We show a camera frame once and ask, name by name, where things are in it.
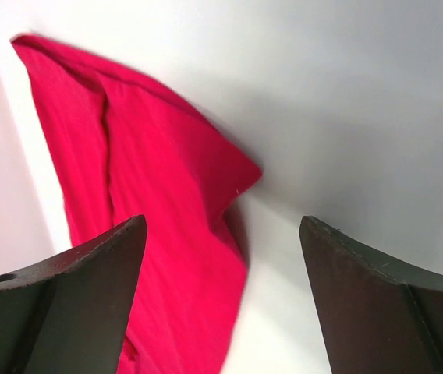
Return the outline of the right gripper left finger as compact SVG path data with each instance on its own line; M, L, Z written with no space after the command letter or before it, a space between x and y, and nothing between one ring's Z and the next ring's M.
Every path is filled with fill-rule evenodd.
M147 224L104 234L0 275L0 373L114 373Z

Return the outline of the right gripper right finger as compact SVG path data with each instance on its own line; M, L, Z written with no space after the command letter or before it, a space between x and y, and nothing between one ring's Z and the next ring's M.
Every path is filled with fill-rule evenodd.
M443 373L443 275L316 217L299 237L334 373Z

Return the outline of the red t shirt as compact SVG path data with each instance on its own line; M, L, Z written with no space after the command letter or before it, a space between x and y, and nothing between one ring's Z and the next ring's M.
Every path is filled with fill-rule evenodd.
M196 108L134 69L33 34L30 79L71 242L135 215L147 243L120 373L218 373L247 263L225 214L261 169Z

